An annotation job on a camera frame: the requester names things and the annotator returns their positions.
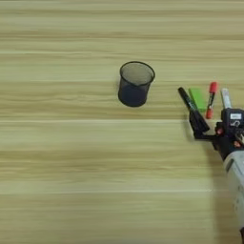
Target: table surface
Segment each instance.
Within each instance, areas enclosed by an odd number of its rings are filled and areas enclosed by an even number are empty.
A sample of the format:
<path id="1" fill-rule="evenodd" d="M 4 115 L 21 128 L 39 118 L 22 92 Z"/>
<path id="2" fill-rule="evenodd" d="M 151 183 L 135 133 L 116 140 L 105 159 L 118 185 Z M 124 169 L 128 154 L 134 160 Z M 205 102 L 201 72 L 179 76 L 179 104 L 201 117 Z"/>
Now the table surface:
<path id="1" fill-rule="evenodd" d="M 177 88 L 243 107 L 243 27 L 237 0 L 1 0 L 1 244 L 240 243 Z M 131 60 L 156 72 L 138 109 L 117 99 Z"/>

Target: wood grain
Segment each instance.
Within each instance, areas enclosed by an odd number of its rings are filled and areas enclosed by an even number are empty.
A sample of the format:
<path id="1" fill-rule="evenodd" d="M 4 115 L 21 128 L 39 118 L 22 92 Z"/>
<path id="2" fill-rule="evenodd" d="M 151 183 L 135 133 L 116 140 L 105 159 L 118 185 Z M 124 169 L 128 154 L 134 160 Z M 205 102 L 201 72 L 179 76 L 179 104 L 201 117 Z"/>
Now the wood grain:
<path id="1" fill-rule="evenodd" d="M 240 243 L 177 88 L 242 108 L 243 25 L 242 1 L 0 0 L 1 244 Z M 156 72 L 139 109 L 117 99 L 131 60 Z"/>

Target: red cap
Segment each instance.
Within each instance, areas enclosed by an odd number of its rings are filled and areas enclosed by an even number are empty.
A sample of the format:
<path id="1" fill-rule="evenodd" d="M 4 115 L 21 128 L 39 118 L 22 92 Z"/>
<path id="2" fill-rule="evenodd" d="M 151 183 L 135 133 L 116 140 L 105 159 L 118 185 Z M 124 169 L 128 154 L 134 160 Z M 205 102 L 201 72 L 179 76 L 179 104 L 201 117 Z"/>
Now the red cap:
<path id="1" fill-rule="evenodd" d="M 217 92 L 217 82 L 212 82 L 210 84 L 210 93 L 216 93 Z"/>
<path id="2" fill-rule="evenodd" d="M 213 110 L 208 109 L 206 113 L 206 118 L 211 119 L 213 117 Z"/>

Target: red marker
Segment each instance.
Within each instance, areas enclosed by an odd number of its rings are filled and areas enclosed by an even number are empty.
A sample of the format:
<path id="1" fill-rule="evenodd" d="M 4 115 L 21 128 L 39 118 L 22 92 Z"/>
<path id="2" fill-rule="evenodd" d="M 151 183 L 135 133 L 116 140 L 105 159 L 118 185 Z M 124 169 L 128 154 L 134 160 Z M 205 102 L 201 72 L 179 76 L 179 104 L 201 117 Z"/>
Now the red marker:
<path id="1" fill-rule="evenodd" d="M 212 82 L 210 84 L 210 100 L 207 108 L 206 118 L 210 119 L 213 116 L 214 98 L 217 92 L 217 82 Z"/>

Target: black mesh pen cup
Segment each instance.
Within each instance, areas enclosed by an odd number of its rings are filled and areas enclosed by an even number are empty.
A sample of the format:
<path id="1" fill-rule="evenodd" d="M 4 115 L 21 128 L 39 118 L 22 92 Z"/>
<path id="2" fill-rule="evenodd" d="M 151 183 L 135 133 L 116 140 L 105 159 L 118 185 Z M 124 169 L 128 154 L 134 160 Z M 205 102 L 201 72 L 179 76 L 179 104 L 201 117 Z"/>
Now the black mesh pen cup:
<path id="1" fill-rule="evenodd" d="M 146 103 L 148 91 L 155 78 L 155 72 L 149 65 L 132 61 L 120 69 L 119 100 L 129 107 L 140 107 Z"/>

